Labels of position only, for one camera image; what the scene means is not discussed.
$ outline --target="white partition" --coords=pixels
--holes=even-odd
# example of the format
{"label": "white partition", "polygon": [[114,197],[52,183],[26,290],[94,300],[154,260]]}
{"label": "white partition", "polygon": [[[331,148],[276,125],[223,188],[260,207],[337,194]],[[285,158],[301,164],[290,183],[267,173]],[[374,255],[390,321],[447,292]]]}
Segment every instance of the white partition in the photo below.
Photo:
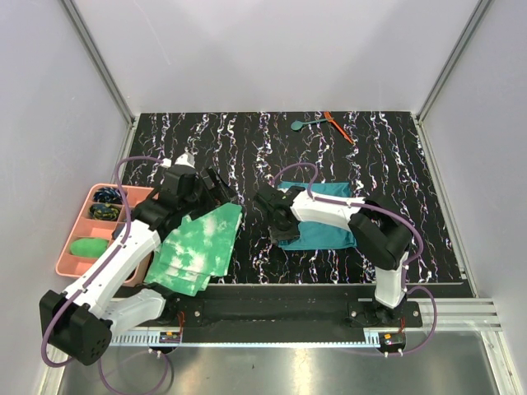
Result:
{"label": "white partition", "polygon": [[527,388],[527,3],[494,2],[425,128],[482,296]]}
{"label": "white partition", "polygon": [[126,124],[59,2],[0,5],[2,393],[36,393],[39,300],[89,187],[108,182]]}
{"label": "white partition", "polygon": [[477,0],[76,0],[132,111],[418,111]]}

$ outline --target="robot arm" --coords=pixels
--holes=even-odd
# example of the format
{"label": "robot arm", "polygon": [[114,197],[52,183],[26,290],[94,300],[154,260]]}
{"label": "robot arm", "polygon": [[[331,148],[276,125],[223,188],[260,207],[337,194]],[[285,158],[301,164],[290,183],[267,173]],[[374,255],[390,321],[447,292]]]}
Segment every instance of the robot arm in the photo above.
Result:
{"label": "robot arm", "polygon": [[[180,226],[184,216],[196,219],[229,202],[234,195],[215,170],[198,174],[190,154],[178,158],[166,171],[164,183],[133,210],[128,238],[125,240],[125,232],[121,231],[81,278],[61,294],[49,290],[40,300],[44,334],[58,310],[82,291],[54,325],[49,344],[90,365],[105,352],[113,336],[165,315],[166,299],[173,293],[157,284],[119,302],[112,302],[111,298],[136,266]],[[119,253],[104,266],[119,246]],[[95,279],[85,288],[86,279],[96,272]]]}
{"label": "robot arm", "polygon": [[302,187],[291,187],[283,192],[265,185],[257,192],[255,201],[267,213],[272,242],[297,239],[300,236],[298,224],[302,221],[351,231],[357,240],[357,249],[375,266],[376,301],[390,310],[398,308],[405,296],[402,262],[408,258],[412,234],[406,226],[386,215],[351,205],[365,203],[395,211],[394,204],[383,195],[343,198],[313,193],[313,196],[345,204],[313,199]]}

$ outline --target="folded teal cloth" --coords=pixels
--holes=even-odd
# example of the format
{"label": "folded teal cloth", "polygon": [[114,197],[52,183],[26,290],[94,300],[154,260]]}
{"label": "folded teal cloth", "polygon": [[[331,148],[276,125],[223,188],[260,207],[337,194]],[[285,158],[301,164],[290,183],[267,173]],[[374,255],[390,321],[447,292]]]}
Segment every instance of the folded teal cloth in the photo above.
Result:
{"label": "folded teal cloth", "polygon": [[[307,188],[306,183],[290,183],[287,181],[278,185],[278,189],[289,189],[298,186]],[[313,192],[323,193],[324,195],[350,198],[352,191],[348,183],[313,184]],[[300,251],[308,249],[346,249],[356,247],[357,242],[351,232],[336,226],[319,224],[318,222],[301,222],[298,225],[300,238],[292,241],[279,242],[279,247],[289,251]]]}

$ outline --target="folded green cloth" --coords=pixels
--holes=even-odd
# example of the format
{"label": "folded green cloth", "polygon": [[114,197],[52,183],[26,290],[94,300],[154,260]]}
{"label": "folded green cloth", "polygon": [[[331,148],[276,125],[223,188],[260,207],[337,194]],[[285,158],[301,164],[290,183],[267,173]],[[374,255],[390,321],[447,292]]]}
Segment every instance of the folded green cloth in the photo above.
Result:
{"label": "folded green cloth", "polygon": [[241,206],[232,203],[194,221],[185,217],[155,254],[145,282],[190,296],[204,290],[210,276],[227,274],[240,220]]}
{"label": "folded green cloth", "polygon": [[[289,189],[293,186],[307,188],[306,183],[291,183],[288,181],[278,185],[279,189]],[[311,190],[324,195],[350,198],[352,191],[349,183],[324,183],[313,184]],[[298,225],[300,238],[292,242],[281,241],[278,243],[281,249],[289,251],[305,251],[311,249],[347,249],[356,247],[357,242],[351,232],[336,226],[320,224],[318,222],[301,222]]]}

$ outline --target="black marble tabletop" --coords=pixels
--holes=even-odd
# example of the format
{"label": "black marble tabletop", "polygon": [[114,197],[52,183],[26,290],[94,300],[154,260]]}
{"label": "black marble tabletop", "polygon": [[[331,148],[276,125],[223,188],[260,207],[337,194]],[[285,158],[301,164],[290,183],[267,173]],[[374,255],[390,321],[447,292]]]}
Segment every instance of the black marble tabletop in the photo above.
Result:
{"label": "black marble tabletop", "polygon": [[[349,182],[353,196],[376,188],[390,195],[423,236],[425,250],[410,264],[410,282],[457,282],[459,269],[410,113],[333,112],[352,137],[347,142],[328,123],[300,132],[294,120],[322,113],[142,114],[131,156],[176,158],[194,154],[197,168],[214,166],[237,192],[245,208],[225,283],[360,283],[375,279],[372,265],[355,249],[284,251],[269,242],[268,229],[254,205],[254,192],[283,167],[299,162],[319,167],[317,182]],[[152,162],[134,162],[126,184],[151,186],[163,180]],[[282,180],[308,182],[309,170],[291,170]]]}

